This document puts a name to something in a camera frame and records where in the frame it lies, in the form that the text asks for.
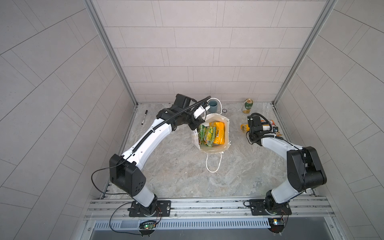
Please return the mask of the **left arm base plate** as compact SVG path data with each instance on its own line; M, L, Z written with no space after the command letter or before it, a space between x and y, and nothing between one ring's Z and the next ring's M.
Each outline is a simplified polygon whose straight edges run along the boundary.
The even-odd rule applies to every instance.
M155 200L148 207L134 201L129 210L129 217L169 217L171 201Z

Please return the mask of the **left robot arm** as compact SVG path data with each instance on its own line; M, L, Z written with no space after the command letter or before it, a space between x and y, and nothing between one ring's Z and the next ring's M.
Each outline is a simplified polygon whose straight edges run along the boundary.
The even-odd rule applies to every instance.
M201 114L206 113L211 97L200 101L177 94L169 108L162 109L146 133L122 155L110 158L110 182L135 200L139 212L152 216L157 210L157 196L146 185L142 172L146 161L161 141L180 125L196 130L205 122Z

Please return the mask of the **pink candy snack bag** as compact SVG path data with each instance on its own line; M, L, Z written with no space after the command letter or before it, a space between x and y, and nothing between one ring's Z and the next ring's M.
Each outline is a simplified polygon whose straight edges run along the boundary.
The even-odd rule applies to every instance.
M261 120L263 131L267 131L268 133L275 134L278 137L283 137L283 134L280 132L279 127L276 126L273 120L269 120L267 123L265 120Z

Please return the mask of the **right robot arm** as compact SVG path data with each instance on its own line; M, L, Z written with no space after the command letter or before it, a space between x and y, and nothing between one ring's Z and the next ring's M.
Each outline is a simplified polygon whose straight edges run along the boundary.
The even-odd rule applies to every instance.
M308 189L327 183L327 176L317 150L313 147L295 145L276 135L275 127L263 115L253 113L247 117L248 141L267 148L287 162L287 179L278 187L269 190L259 213L289 215L289 201Z

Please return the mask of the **yellow candy snack bag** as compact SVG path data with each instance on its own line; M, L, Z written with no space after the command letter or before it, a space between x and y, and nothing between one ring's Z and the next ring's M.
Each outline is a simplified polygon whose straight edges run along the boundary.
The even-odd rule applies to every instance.
M244 133L247 133L249 130L250 130L250 127L248 124L243 124L241 125L241 130L244 132Z

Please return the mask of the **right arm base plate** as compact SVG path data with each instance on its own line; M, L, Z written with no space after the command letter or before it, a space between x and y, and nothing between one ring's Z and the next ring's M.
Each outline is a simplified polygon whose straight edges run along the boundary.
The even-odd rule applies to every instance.
M264 215L291 215L292 210L289 203L277 204L273 199L261 200L254 199L244 202L244 206L251 209L253 216L264 216Z

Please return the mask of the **white printed paper bag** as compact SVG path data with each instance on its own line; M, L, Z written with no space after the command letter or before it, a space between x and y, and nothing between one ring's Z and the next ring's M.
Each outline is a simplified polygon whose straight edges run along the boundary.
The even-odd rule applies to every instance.
M209 113L211 104L220 105L220 112ZM195 130L192 130L192 143L198 150L207 154L207 157L213 154L223 155L230 145L229 130L230 120L223 115L222 103L217 98L210 98L207 107L198 108L198 113L204 114L204 122L199 124Z

